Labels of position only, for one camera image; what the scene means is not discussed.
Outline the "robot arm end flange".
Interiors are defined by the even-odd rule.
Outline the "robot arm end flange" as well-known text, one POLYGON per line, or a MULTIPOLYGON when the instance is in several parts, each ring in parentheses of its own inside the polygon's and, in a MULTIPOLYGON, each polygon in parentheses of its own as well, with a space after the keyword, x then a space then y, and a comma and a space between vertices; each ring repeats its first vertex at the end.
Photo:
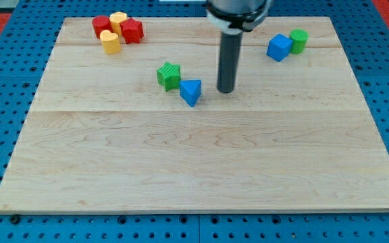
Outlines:
POLYGON ((208 20, 223 33, 251 32, 268 15, 274 0, 206 0, 208 20))

